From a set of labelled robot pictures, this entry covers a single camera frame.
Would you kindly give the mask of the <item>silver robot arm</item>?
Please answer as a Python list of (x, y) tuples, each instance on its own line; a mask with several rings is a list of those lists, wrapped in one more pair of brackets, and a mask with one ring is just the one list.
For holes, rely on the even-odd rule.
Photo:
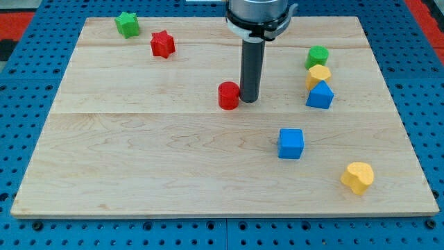
[(270, 42), (288, 28), (297, 9), (288, 0), (229, 0), (225, 19), (244, 42)]

